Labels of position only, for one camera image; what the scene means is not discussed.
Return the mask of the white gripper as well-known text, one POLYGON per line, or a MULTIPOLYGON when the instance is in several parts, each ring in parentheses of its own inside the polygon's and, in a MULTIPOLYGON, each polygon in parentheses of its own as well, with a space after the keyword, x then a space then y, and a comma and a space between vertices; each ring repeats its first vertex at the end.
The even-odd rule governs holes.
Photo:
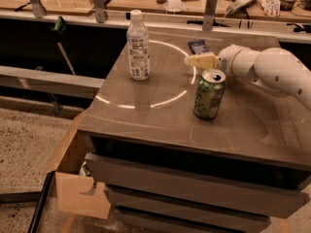
POLYGON ((185 57, 188 66, 202 69, 219 68, 228 76, 247 78, 257 58, 257 52, 246 47, 230 45, 221 50, 218 57, 212 52, 193 54, 185 57))

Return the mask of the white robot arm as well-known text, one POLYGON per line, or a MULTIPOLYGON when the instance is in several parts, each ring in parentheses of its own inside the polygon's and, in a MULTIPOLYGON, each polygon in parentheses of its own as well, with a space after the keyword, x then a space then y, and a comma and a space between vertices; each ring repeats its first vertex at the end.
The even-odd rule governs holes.
POLYGON ((230 45, 217 55, 205 52, 186 56, 185 63, 201 69, 218 68, 271 95, 291 95, 311 110, 311 71, 287 50, 258 51, 230 45))

